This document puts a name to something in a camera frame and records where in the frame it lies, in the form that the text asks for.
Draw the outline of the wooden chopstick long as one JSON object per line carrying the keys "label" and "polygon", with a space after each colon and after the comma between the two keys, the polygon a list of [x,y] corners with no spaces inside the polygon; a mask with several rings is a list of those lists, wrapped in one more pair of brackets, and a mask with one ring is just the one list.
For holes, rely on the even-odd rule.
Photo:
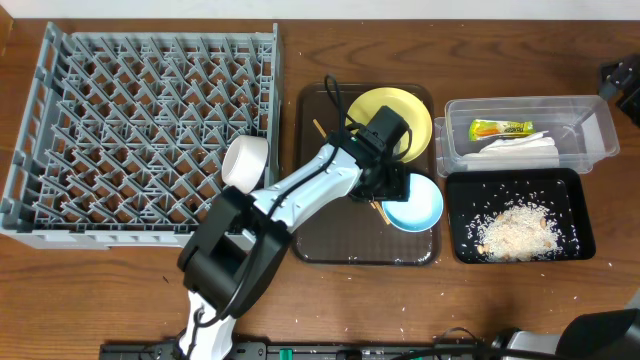
{"label": "wooden chopstick long", "polygon": [[387,217],[387,215],[385,214],[385,212],[384,212],[383,208],[381,207],[380,203],[377,202],[377,201],[372,202],[372,206],[378,211],[378,213],[382,217],[382,219],[385,222],[385,224],[386,225],[390,225],[390,220]]}

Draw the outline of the spilled rice pile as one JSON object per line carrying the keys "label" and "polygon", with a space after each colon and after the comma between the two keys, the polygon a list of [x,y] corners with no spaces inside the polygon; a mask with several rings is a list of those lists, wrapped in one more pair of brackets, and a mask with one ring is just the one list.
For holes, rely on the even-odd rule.
{"label": "spilled rice pile", "polygon": [[569,254],[569,246],[578,244],[573,224],[561,229],[561,220],[569,216],[552,210],[544,202],[508,200],[503,210],[490,210],[488,214],[475,214],[464,223],[464,245],[474,250],[485,262],[529,262],[552,260]]}

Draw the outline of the dark brown serving tray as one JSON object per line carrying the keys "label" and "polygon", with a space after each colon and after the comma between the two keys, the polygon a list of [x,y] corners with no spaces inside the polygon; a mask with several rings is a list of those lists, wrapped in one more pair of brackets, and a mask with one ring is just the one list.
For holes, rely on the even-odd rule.
{"label": "dark brown serving tray", "polygon": [[[296,169],[309,162],[324,144],[312,120],[327,132],[337,128],[337,110],[324,86],[301,90],[296,111]],[[295,254],[303,261],[333,265],[423,266],[441,250],[440,226],[419,233],[386,225],[368,203],[343,197],[330,202],[296,230]]]}

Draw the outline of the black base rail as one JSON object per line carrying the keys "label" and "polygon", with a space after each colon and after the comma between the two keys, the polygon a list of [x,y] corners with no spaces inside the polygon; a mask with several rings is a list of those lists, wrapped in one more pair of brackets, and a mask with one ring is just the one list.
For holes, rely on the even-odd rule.
{"label": "black base rail", "polygon": [[[234,359],[234,360],[337,360],[337,359],[370,359],[383,360],[428,350],[445,347],[454,348],[506,348],[497,342],[489,345],[474,342],[447,342],[433,346],[384,346],[369,344],[284,344],[264,342],[236,342],[231,346],[196,345],[190,359]],[[189,345],[182,348],[177,342],[161,343],[110,343],[100,346],[98,358],[125,359],[185,359]]]}

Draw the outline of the white pink shallow bowl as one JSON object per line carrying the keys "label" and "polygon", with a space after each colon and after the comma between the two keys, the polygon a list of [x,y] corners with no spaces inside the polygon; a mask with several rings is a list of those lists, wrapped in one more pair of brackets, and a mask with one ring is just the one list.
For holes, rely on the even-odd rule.
{"label": "white pink shallow bowl", "polygon": [[222,180],[241,192],[250,193],[259,183],[269,155],[268,141],[240,135],[227,149],[222,163]]}

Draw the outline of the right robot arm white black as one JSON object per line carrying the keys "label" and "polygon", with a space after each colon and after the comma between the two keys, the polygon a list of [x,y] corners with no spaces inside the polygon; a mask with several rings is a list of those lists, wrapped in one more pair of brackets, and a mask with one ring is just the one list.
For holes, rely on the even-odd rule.
{"label": "right robot arm white black", "polygon": [[[598,95],[639,124],[639,55],[599,68]],[[639,354],[639,310],[582,315],[559,336],[515,330],[490,346],[494,359],[631,359]]]}

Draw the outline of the black waste tray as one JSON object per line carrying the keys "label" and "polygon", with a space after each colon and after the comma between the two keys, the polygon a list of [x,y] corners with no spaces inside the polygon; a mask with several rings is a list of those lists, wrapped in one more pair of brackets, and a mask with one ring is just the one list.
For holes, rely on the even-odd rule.
{"label": "black waste tray", "polygon": [[508,200],[523,198],[525,201],[544,202],[552,210],[569,216],[561,220],[561,229],[573,224],[577,230],[578,244],[569,246],[569,254],[552,260],[587,260],[596,253],[596,243],[591,228],[584,192],[579,175],[571,169],[536,169],[460,172],[446,180],[449,224],[455,255],[466,264],[509,263],[481,261],[464,239],[464,223],[475,214],[488,214],[490,210],[503,210]]}

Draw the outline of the yellow green snack wrapper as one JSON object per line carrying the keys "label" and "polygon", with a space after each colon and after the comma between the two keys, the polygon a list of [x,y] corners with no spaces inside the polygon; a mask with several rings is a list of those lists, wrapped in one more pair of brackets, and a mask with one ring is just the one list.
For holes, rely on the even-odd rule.
{"label": "yellow green snack wrapper", "polygon": [[471,122],[468,135],[470,141],[485,140],[494,137],[518,138],[535,133],[533,123],[475,119]]}

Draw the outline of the wooden chopstick short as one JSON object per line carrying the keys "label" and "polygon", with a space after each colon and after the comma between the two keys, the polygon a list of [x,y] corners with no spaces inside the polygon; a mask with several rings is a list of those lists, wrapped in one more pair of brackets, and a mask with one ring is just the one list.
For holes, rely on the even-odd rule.
{"label": "wooden chopstick short", "polygon": [[317,129],[317,131],[319,132],[319,134],[321,135],[321,137],[323,139],[326,139],[327,138],[327,134],[326,134],[325,130],[323,129],[323,127],[321,126],[321,124],[318,122],[318,120],[317,119],[313,119],[312,122],[313,122],[315,128]]}

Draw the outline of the grey plastic dish rack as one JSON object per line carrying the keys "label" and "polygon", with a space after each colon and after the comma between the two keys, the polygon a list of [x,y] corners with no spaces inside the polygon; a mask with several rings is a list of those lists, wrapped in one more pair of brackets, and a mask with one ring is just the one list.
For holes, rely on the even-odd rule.
{"label": "grey plastic dish rack", "polygon": [[1,197],[1,232],[37,249],[181,247],[224,189],[239,136],[279,175],[283,42],[267,33],[46,28]]}

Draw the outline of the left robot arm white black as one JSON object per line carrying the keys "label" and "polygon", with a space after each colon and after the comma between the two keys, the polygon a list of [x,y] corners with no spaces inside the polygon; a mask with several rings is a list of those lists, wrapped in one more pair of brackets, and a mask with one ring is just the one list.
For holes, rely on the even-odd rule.
{"label": "left robot arm white black", "polygon": [[280,182],[244,193],[235,186],[214,199],[180,253],[177,266],[190,299],[190,319],[178,359],[222,359],[232,331],[262,296],[296,229],[330,202],[400,200],[409,175],[394,150],[409,124],[381,107],[366,124],[341,122],[317,155]]}

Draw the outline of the white crumpled napkin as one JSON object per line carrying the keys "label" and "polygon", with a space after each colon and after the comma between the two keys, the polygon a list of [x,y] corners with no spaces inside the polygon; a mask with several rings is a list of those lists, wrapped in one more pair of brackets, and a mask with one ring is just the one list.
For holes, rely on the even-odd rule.
{"label": "white crumpled napkin", "polygon": [[467,171],[556,168],[559,151],[546,131],[516,139],[499,139],[477,153],[461,157],[458,165]]}

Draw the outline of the clear plastic waste bin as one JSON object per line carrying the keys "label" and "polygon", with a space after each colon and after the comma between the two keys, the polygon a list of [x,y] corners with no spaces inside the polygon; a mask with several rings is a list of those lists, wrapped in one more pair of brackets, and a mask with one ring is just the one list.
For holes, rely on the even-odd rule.
{"label": "clear plastic waste bin", "polygon": [[532,122],[546,131],[559,151],[560,165],[588,173],[593,165],[620,151],[608,104],[595,95],[459,99],[448,102],[445,115],[434,120],[437,171],[442,177],[467,171],[462,156],[477,153],[499,139],[469,140],[475,119]]}

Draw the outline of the yellow round plate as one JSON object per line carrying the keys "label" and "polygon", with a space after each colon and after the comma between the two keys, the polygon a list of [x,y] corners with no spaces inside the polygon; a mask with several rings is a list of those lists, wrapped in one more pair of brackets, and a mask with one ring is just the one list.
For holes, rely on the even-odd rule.
{"label": "yellow round plate", "polygon": [[382,106],[388,106],[408,123],[412,140],[405,134],[400,140],[398,152],[406,151],[401,158],[404,163],[415,160],[427,149],[431,140],[432,118],[426,105],[408,91],[381,87],[360,95],[351,104],[347,114],[356,122],[367,125]]}

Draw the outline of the light blue bowl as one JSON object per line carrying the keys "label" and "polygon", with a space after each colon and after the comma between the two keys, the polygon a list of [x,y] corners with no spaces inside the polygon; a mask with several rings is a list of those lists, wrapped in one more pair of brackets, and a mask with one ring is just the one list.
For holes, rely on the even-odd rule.
{"label": "light blue bowl", "polygon": [[423,232],[440,220],[444,198],[437,184],[430,178],[411,173],[407,201],[383,201],[381,207],[390,223],[405,232]]}

